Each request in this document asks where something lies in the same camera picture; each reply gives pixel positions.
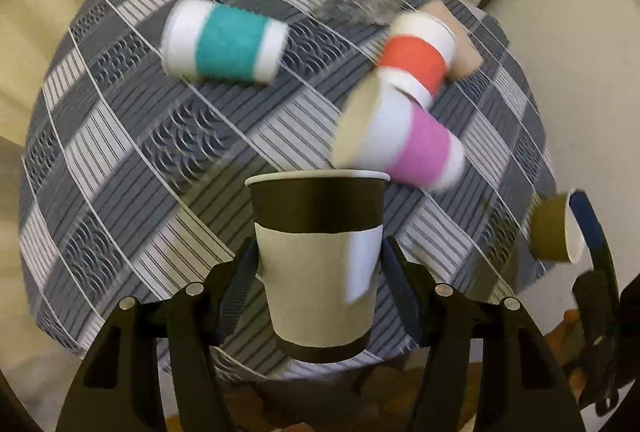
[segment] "white cup with teal band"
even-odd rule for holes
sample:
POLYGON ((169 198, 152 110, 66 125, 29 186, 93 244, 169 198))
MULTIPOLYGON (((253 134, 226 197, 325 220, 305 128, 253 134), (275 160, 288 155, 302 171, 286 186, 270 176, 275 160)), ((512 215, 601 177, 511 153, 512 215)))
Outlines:
POLYGON ((289 26, 210 0, 180 0, 162 32, 162 67, 168 76, 268 84, 278 73, 289 26))

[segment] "metal bolt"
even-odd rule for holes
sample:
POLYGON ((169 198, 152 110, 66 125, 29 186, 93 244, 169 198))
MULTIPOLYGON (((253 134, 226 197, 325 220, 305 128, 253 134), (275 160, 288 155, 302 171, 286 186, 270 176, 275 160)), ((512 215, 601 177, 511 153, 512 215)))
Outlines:
POLYGON ((450 297, 453 295, 453 288, 449 284, 438 284, 436 286, 436 293, 441 297, 450 297))
POLYGON ((517 311, 521 304, 517 298, 509 297, 504 299, 504 306, 511 311, 517 311))
POLYGON ((124 297, 119 303, 118 306, 120 306, 120 309, 123 310, 127 310, 127 309, 131 309, 133 306, 136 305, 136 299, 133 297, 124 297))
POLYGON ((187 292, 187 295, 195 297, 204 291, 204 286, 201 282, 191 282, 185 291, 187 292))

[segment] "black and beige paper cup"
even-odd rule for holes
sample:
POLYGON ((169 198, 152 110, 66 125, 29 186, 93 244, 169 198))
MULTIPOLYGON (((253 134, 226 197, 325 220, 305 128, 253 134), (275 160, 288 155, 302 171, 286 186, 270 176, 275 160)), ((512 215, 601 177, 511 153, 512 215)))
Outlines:
POLYGON ((369 342, 385 182, 366 170, 249 178, 271 322, 289 356, 340 362, 369 342))
POLYGON ((586 248, 584 235, 569 206, 575 190, 545 199, 531 215, 531 254, 541 260, 575 264, 586 248))

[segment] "gray striped fabric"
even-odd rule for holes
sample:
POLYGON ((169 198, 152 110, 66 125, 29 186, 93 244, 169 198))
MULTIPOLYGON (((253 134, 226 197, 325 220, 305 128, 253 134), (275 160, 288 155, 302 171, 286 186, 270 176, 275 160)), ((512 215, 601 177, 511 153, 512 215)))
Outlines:
MULTIPOLYGON (((340 109, 386 40, 380 26, 319 22, 314 0, 215 0, 287 22, 286 54, 267 87, 187 84, 168 78, 159 56, 175 1, 88 0, 34 106, 20 185, 24 281, 37 324, 78 354, 120 298, 168 298, 233 258, 254 233, 245 179, 331 167, 340 109)), ((402 10, 429 1, 404 0, 402 10)), ((530 256, 527 237, 531 207, 556 186, 538 109, 500 25, 443 1, 484 57, 431 109, 462 140, 468 165, 438 196, 390 184, 385 235, 439 281, 495 303, 550 267, 530 256)), ((258 277, 236 332, 213 353, 227 379, 257 381, 321 376, 414 346, 381 276, 366 351, 337 364, 293 361, 277 347, 258 277)), ((158 352, 168 368, 165 340, 158 352)))

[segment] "white cup with pink band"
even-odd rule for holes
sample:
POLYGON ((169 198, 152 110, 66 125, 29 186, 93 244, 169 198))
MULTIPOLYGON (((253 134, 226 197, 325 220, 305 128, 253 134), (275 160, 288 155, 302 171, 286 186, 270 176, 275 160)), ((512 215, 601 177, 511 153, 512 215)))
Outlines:
POLYGON ((404 13, 391 25, 376 73, 428 109, 455 52, 456 37, 443 21, 420 11, 404 13))
POLYGON ((344 106, 332 164, 378 170, 393 181, 442 192, 460 181, 465 151, 433 116, 370 73, 344 106))

